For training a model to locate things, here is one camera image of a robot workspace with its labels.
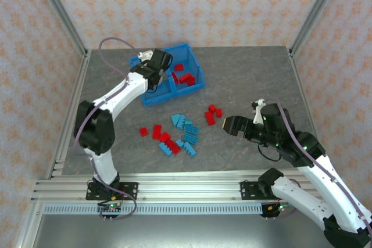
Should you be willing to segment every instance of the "metal profile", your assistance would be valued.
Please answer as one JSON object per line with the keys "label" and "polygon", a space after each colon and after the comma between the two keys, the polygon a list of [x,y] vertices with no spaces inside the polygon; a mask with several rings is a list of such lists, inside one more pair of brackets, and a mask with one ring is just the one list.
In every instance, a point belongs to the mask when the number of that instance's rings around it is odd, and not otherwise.
{"label": "metal profile", "polygon": [[80,63],[80,69],[75,79],[73,91],[70,96],[69,107],[66,112],[65,122],[63,123],[58,144],[54,153],[54,160],[49,166],[48,174],[46,179],[50,179],[52,176],[62,175],[63,164],[65,162],[67,148],[69,147],[69,141],[73,129],[74,118],[76,115],[76,108],[80,100],[81,91],[83,89],[85,74],[87,72],[88,62],[91,51],[89,50]]}
{"label": "metal profile", "polygon": [[294,57],[300,50],[304,40],[307,35],[309,35],[315,21],[317,20],[319,14],[323,10],[324,5],[328,0],[316,0],[314,6],[312,7],[309,15],[307,16],[305,23],[303,24],[299,34],[297,35],[293,46],[290,49],[291,55]]}
{"label": "metal profile", "polygon": [[[165,174],[126,174],[121,181],[139,183],[138,203],[245,203],[241,200],[239,183],[257,181],[265,170],[186,172]],[[316,188],[298,170],[282,170],[288,178],[297,180],[302,189],[320,198]],[[62,175],[37,181],[31,202],[96,203],[86,201],[90,175]]]}
{"label": "metal profile", "polygon": [[28,212],[16,243],[16,248],[34,247],[44,207],[45,204],[43,203],[29,205]]}
{"label": "metal profile", "polygon": [[303,87],[302,87],[302,83],[301,83],[300,76],[298,74],[295,59],[294,59],[294,57],[289,55],[289,60],[291,61],[293,72],[295,73],[295,77],[296,77],[296,80],[297,80],[298,87],[300,89],[300,93],[301,93],[301,96],[302,96],[303,103],[305,104],[305,109],[306,109],[306,112],[307,112],[307,116],[309,117],[310,125],[312,126],[312,130],[313,130],[312,132],[313,132],[314,136],[317,137],[317,132],[316,132],[316,129],[315,129],[313,117],[312,117],[312,114],[311,114],[311,111],[310,111],[309,103],[307,102],[307,99],[306,99],[305,91],[303,90]]}
{"label": "metal profile", "polygon": [[66,31],[69,33],[73,44],[75,45],[76,49],[82,54],[85,55],[86,48],[84,46],[83,41],[81,40],[78,32],[75,29],[72,21],[70,20],[69,15],[67,14],[65,8],[62,5],[60,0],[49,0],[53,8],[55,9],[57,15],[62,21],[62,24],[66,28]]}
{"label": "metal profile", "polygon": [[[105,215],[123,215],[133,210],[133,204],[122,204],[120,212],[106,211]],[[100,207],[91,203],[47,203],[45,215],[97,215]],[[135,215],[236,215],[262,214],[261,203],[142,203],[137,206]]]}

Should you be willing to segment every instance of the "patterned wallpaper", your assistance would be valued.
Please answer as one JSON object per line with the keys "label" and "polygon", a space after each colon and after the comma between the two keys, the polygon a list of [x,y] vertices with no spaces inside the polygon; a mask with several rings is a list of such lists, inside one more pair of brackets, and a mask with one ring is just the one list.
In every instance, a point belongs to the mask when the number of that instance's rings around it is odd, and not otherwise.
{"label": "patterned wallpaper", "polygon": [[[291,46],[315,0],[62,0],[86,48]],[[110,41],[105,48],[124,48]]]}
{"label": "patterned wallpaper", "polygon": [[0,15],[0,247],[14,247],[81,57],[48,0],[0,0]]}
{"label": "patterned wallpaper", "polygon": [[372,0],[329,0],[296,57],[321,142],[372,209]]}

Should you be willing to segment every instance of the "metal floor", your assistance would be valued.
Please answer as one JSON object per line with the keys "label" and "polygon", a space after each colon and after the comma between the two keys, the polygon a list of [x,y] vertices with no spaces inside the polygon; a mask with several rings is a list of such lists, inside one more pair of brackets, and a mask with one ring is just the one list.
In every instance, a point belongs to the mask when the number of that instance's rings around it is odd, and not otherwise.
{"label": "metal floor", "polygon": [[[254,170],[291,168],[286,161],[278,163],[264,159],[257,145],[229,136],[221,126],[223,119],[208,127],[204,112],[210,104],[223,109],[224,117],[242,115],[253,118],[251,103],[260,98],[276,97],[288,109],[295,127],[312,131],[298,83],[284,46],[193,48],[206,81],[201,91],[158,105],[145,107],[139,97],[129,104],[115,121],[116,141],[112,147],[115,167],[120,173],[184,172],[219,170]],[[129,71],[129,49],[106,50],[105,57],[124,72]],[[106,94],[121,81],[121,76],[109,68],[92,51],[81,100],[93,101]],[[151,136],[141,137],[139,129],[161,124],[174,140],[183,133],[173,127],[170,116],[182,113],[201,128],[194,158],[181,151],[168,158]],[[72,153],[73,138],[67,152],[63,174],[91,174],[85,156]],[[277,158],[273,149],[265,154]]]}
{"label": "metal floor", "polygon": [[300,212],[268,221],[258,215],[45,215],[34,248],[332,248]]}

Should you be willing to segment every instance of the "lego brick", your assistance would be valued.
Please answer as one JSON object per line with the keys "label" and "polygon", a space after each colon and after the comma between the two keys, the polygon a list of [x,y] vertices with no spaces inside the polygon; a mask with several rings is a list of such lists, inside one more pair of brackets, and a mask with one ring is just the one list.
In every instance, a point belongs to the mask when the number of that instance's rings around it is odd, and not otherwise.
{"label": "lego brick", "polygon": [[196,145],[196,143],[198,142],[198,137],[197,136],[193,136],[189,133],[186,133],[184,136],[183,136],[183,139],[185,141],[188,141],[189,143],[192,143],[193,145]]}
{"label": "lego brick", "polygon": [[179,147],[183,147],[184,146],[184,142],[181,141],[180,139],[176,140],[176,144],[178,144]]}
{"label": "lego brick", "polygon": [[160,149],[165,153],[166,156],[170,157],[172,155],[172,150],[165,145],[165,143],[161,142],[159,144]]}
{"label": "lego brick", "polygon": [[210,111],[205,112],[204,116],[209,126],[215,125],[216,121],[214,120],[213,114]]}
{"label": "lego brick", "polygon": [[141,136],[147,136],[149,134],[146,127],[139,129],[139,133],[141,134]]}
{"label": "lego brick", "polygon": [[184,65],[183,64],[176,64],[174,65],[174,71],[183,71]]}
{"label": "lego brick", "polygon": [[187,79],[191,77],[190,73],[187,73],[186,75],[183,75],[180,77],[180,84],[185,84],[187,82]]}
{"label": "lego brick", "polygon": [[170,135],[167,132],[164,132],[162,135],[160,135],[159,140],[166,143],[170,140]]}
{"label": "lego brick", "polygon": [[184,149],[186,149],[187,153],[190,154],[191,157],[194,157],[196,155],[195,149],[192,148],[192,146],[188,142],[184,144]]}
{"label": "lego brick", "polygon": [[187,85],[190,87],[195,84],[195,78],[193,76],[187,79]]}
{"label": "lego brick", "polygon": [[179,152],[181,151],[181,148],[171,139],[166,142],[166,145],[169,147],[170,150],[172,150],[174,155],[179,154]]}
{"label": "lego brick", "polygon": [[192,125],[185,125],[184,126],[184,131],[187,133],[195,134],[197,135],[199,132],[199,127],[197,126],[192,126]]}
{"label": "lego brick", "polygon": [[160,124],[155,124],[153,127],[152,138],[159,139],[161,133],[162,133],[162,126]]}
{"label": "lego brick", "polygon": [[175,72],[172,72],[172,77],[174,79],[174,83],[175,84],[179,84],[180,83],[179,80],[178,80],[178,78],[177,78],[177,76],[176,76],[176,74],[175,74]]}
{"label": "lego brick", "polygon": [[217,116],[218,118],[222,117],[222,110],[221,110],[221,109],[217,109],[217,110],[216,110],[216,116]]}
{"label": "lego brick", "polygon": [[171,118],[172,118],[172,122],[173,122],[173,125],[174,125],[174,126],[177,125],[177,122],[178,122],[178,119],[180,119],[180,116],[181,116],[181,115],[180,115],[179,113],[174,114],[174,115],[171,116]]}
{"label": "lego brick", "polygon": [[183,129],[184,128],[184,124],[185,124],[185,120],[186,120],[186,116],[184,116],[183,114],[181,114],[180,115],[180,118],[178,119],[178,122],[177,122],[176,127],[178,129]]}
{"label": "lego brick", "polygon": [[212,105],[209,105],[208,110],[209,110],[211,113],[215,113],[215,112],[216,112],[216,107],[215,107],[213,104],[212,104]]}

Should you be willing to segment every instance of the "metal bracket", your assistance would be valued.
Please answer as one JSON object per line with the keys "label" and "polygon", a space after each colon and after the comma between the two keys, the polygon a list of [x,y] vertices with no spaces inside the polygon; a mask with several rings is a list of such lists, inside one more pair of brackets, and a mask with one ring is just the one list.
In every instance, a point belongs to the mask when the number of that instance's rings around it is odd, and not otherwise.
{"label": "metal bracket", "polygon": [[[131,195],[135,200],[137,200],[138,193],[138,183],[137,182],[120,182],[118,190],[121,190],[125,193]],[[112,197],[112,194],[106,189],[98,187],[95,182],[90,182],[88,184],[87,195],[85,196],[86,200],[109,200]],[[131,200],[128,196],[123,196],[123,200]]]}
{"label": "metal bracket", "polygon": [[249,182],[248,180],[240,182],[240,194],[242,200],[276,200],[272,194],[263,193],[259,189],[258,182]]}

